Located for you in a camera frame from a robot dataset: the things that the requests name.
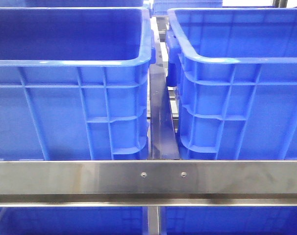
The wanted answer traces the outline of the blue bin with buttons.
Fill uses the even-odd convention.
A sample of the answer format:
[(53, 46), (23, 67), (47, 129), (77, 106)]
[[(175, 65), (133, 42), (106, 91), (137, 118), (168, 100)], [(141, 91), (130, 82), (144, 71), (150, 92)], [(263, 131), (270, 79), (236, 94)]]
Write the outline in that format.
[(168, 10), (185, 160), (297, 160), (297, 8)]

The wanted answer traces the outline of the steel centre divider rail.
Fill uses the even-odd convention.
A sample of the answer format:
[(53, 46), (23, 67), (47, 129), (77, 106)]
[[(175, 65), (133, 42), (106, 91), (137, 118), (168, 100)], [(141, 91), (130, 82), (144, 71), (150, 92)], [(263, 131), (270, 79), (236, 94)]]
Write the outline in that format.
[(151, 158), (179, 160), (159, 39), (155, 40), (155, 49), (156, 63), (149, 69)]

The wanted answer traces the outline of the steel rack front rail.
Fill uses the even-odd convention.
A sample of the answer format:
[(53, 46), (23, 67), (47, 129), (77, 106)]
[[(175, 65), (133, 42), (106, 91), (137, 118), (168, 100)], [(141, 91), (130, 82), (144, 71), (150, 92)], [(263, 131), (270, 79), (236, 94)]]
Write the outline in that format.
[(0, 162), (0, 207), (297, 206), (297, 161)]

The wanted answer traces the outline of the lower right blue bin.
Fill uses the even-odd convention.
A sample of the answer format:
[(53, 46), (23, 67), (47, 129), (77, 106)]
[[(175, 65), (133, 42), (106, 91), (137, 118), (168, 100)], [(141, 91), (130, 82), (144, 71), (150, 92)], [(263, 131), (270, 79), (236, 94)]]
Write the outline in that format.
[(164, 207), (164, 235), (297, 235), (297, 207)]

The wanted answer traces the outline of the blue bin at left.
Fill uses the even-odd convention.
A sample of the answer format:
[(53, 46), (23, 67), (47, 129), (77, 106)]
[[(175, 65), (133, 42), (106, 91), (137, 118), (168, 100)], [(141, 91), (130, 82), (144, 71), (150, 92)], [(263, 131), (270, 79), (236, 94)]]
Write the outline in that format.
[(141, 7), (0, 7), (0, 161), (145, 160)]

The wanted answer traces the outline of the lower left blue bin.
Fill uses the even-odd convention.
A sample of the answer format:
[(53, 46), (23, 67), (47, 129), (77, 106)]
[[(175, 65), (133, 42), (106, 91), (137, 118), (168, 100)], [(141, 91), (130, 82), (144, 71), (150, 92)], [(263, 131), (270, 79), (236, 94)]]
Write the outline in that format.
[(146, 235), (143, 207), (24, 207), (0, 211), (0, 235)]

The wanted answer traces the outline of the blue bin behind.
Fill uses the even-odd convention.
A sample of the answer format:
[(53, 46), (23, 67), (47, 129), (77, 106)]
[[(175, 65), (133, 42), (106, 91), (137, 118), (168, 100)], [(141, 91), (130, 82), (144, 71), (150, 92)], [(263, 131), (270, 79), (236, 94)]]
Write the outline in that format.
[(222, 7), (222, 0), (155, 0), (153, 15), (165, 16), (171, 8), (215, 8)]

